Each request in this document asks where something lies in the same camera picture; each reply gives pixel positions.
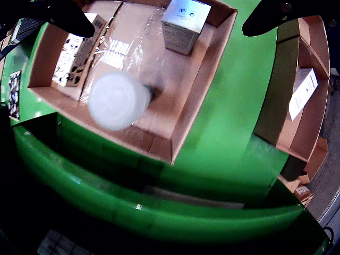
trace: green panel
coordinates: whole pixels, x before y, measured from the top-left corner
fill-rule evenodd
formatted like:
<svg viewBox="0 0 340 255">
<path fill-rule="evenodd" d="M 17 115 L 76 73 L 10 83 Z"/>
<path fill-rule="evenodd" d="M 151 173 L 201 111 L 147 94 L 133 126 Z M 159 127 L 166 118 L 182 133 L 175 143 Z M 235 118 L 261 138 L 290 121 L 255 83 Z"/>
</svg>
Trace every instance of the green panel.
<svg viewBox="0 0 340 255">
<path fill-rule="evenodd" d="M 44 183 L 87 213 L 144 236 L 186 242 L 245 241 L 281 231 L 303 212 L 299 205 L 226 210 L 155 199 L 71 163 L 22 126 L 13 131 L 23 162 Z"/>
<path fill-rule="evenodd" d="M 0 101 L 8 104 L 8 92 L 10 75 L 16 71 L 21 71 L 21 83 L 19 94 L 19 111 L 20 120 L 26 121 L 45 114 L 53 113 L 51 107 L 45 104 L 41 99 L 37 98 L 27 89 L 29 82 L 31 64 L 35 51 L 32 50 L 36 42 L 36 36 L 32 35 L 23 43 L 15 47 L 5 59 L 4 71 L 1 80 Z M 17 121 L 11 120 L 11 124 L 17 124 Z"/>
<path fill-rule="evenodd" d="M 190 170 L 190 161 L 185 169 L 176 169 L 120 148 L 61 115 L 58 117 L 58 148 L 64 157 L 137 190 L 156 185 L 197 197 L 256 205 L 277 179 L 287 157 L 252 135 L 235 167 L 230 167 L 219 178 L 209 179 L 204 166 L 188 174 L 185 170 Z"/>
</svg>

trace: plastic wrap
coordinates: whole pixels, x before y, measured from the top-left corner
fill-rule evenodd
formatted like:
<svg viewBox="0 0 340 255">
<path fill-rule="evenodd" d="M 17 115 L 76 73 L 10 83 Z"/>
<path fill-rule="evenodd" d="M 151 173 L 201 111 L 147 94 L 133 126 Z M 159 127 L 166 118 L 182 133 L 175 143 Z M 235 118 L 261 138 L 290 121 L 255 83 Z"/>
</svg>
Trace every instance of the plastic wrap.
<svg viewBox="0 0 340 255">
<path fill-rule="evenodd" d="M 126 73 L 143 84 L 156 86 L 156 76 L 164 65 L 165 47 L 161 19 L 165 9 L 150 6 L 141 15 L 144 22 L 136 20 L 134 24 L 127 24 L 132 5 L 124 3 L 119 15 L 112 18 L 106 27 L 106 32 L 97 45 L 80 98 L 83 103 L 88 103 L 95 80 L 111 71 Z"/>
<path fill-rule="evenodd" d="M 165 9 L 151 5 L 122 4 L 95 50 L 80 100 L 88 103 L 95 81 L 103 75 L 113 71 L 126 73 L 151 86 L 156 94 L 133 125 L 170 139 L 215 28 L 206 24 L 192 52 L 183 55 L 165 48 L 164 12 Z"/>
</svg>

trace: cardboard box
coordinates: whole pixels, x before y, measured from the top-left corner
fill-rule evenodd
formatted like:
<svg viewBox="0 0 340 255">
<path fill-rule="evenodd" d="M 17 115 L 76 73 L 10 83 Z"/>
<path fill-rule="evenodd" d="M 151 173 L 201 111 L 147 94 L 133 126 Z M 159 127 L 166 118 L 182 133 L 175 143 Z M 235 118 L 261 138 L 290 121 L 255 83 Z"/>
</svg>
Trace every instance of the cardboard box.
<svg viewBox="0 0 340 255">
<path fill-rule="evenodd" d="M 194 0 L 172 0 L 161 20 L 165 47 L 187 55 L 201 34 L 210 8 Z"/>
<path fill-rule="evenodd" d="M 299 33 L 310 35 L 311 44 L 301 36 L 281 40 L 277 44 L 273 72 L 254 129 L 255 134 L 275 145 L 277 149 L 305 162 L 309 161 L 319 137 L 329 82 L 329 55 L 325 28 L 320 17 L 315 16 L 312 20 L 316 23 L 313 25 L 307 23 L 305 27 L 299 26 L 298 22 L 295 23 Z M 321 26 L 323 27 L 321 32 L 314 29 Z M 327 52 L 322 56 L 328 55 L 328 61 L 326 58 L 320 58 L 317 52 Z M 288 106 L 294 91 L 296 73 L 300 68 L 314 69 L 318 87 L 304 109 L 292 121 Z"/>
<path fill-rule="evenodd" d="M 83 74 L 84 66 L 98 39 L 106 21 L 97 13 L 85 13 L 85 16 L 95 27 L 95 33 L 91 38 L 82 38 L 69 34 L 60 53 L 52 80 L 59 85 L 78 86 Z"/>
<path fill-rule="evenodd" d="M 148 48 L 157 48 L 155 51 L 157 54 L 160 49 L 163 49 L 162 58 L 166 66 L 161 68 L 156 77 L 151 75 L 148 78 L 155 79 L 156 84 L 163 84 L 164 90 L 147 108 L 142 117 L 144 121 L 138 125 L 122 131 L 105 130 L 91 119 L 86 104 L 75 101 L 54 89 L 56 83 L 52 81 L 52 75 L 67 33 L 53 25 L 47 25 L 35 52 L 28 88 L 78 125 L 142 155 L 173 164 L 213 81 L 237 15 L 236 9 L 219 1 L 204 0 L 203 2 L 211 6 L 207 23 L 202 31 L 202 35 L 204 32 L 205 36 L 198 38 L 190 56 L 165 49 L 163 35 L 161 40 L 153 40 L 149 43 L 146 38 L 143 39 Z M 122 41 L 123 38 L 127 40 L 136 37 L 136 31 L 145 29 L 151 15 L 159 11 L 160 7 L 167 7 L 168 4 L 169 1 L 157 0 L 129 1 L 123 5 L 117 1 L 94 1 L 86 5 L 85 9 L 87 12 L 98 13 L 107 21 L 104 15 L 108 10 L 118 10 L 117 13 L 113 13 L 115 18 L 110 28 L 116 29 L 115 33 L 117 32 Z M 129 17 L 129 23 L 117 23 L 118 20 L 126 20 L 125 15 Z M 161 31 L 160 19 L 157 22 Z M 144 51 L 146 55 L 153 52 L 153 50 Z M 114 68 L 101 63 L 108 70 Z M 62 88 L 69 89 L 63 90 L 63 93 L 73 97 L 79 93 L 78 87 Z"/>
<path fill-rule="evenodd" d="M 287 181 L 282 175 L 278 176 L 278 179 L 287 187 L 287 189 L 289 189 L 290 192 L 294 193 L 294 191 L 296 190 L 296 188 L 299 186 L 300 184 L 300 179 L 296 179 L 294 181 Z"/>
<path fill-rule="evenodd" d="M 310 191 L 306 186 L 299 185 L 294 191 L 294 195 L 305 207 L 307 207 L 309 202 L 312 200 L 314 193 Z"/>
<path fill-rule="evenodd" d="M 328 153 L 327 140 L 322 137 L 319 137 L 317 145 L 312 153 L 312 156 L 303 170 L 303 175 L 299 176 L 301 184 L 310 183 L 313 180 L 313 178 L 319 171 L 320 166 L 324 162 L 327 153 Z"/>
</svg>

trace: printed label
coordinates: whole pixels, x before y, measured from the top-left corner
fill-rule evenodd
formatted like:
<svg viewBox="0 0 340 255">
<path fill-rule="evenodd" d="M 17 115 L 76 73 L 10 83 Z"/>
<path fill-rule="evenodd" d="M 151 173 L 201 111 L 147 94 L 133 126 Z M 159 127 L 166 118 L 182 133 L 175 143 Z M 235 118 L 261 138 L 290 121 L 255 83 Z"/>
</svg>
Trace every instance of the printed label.
<svg viewBox="0 0 340 255">
<path fill-rule="evenodd" d="M 292 99 L 289 103 L 289 114 L 292 120 L 298 116 L 318 86 L 318 81 L 313 69 L 301 69 L 296 76 L 297 81 L 300 82 L 299 76 L 307 71 L 309 71 L 307 77 L 304 77 L 299 87 L 293 92 Z"/>
<path fill-rule="evenodd" d="M 303 193 L 305 193 L 305 192 L 308 192 L 309 189 L 307 189 L 306 187 L 299 187 L 299 188 L 296 189 L 296 191 L 297 191 L 297 193 L 298 193 L 299 195 L 301 195 L 301 194 L 303 194 Z"/>
</svg>

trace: green machine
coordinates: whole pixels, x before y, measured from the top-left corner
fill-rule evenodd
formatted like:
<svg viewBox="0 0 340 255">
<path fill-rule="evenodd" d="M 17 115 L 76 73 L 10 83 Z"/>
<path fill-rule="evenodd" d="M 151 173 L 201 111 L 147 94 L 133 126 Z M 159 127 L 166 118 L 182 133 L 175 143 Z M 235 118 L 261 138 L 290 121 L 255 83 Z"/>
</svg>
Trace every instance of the green machine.
<svg viewBox="0 0 340 255">
<path fill-rule="evenodd" d="M 273 68 L 277 30 L 245 37 L 242 24 L 258 1 L 223 2 L 239 13 L 174 166 L 76 125 L 26 89 L 45 25 L 6 57 L 1 101 L 7 101 L 10 74 L 21 70 L 20 121 L 11 120 L 11 128 L 0 133 L 7 144 L 1 161 L 20 162 L 21 171 L 51 187 L 72 207 L 150 242 L 229 245 L 238 250 L 246 249 L 244 244 L 268 250 L 277 244 L 280 250 L 325 252 L 328 236 L 277 180 L 288 155 L 252 134 Z M 242 209 L 174 201 L 145 193 L 145 187 Z"/>
</svg>

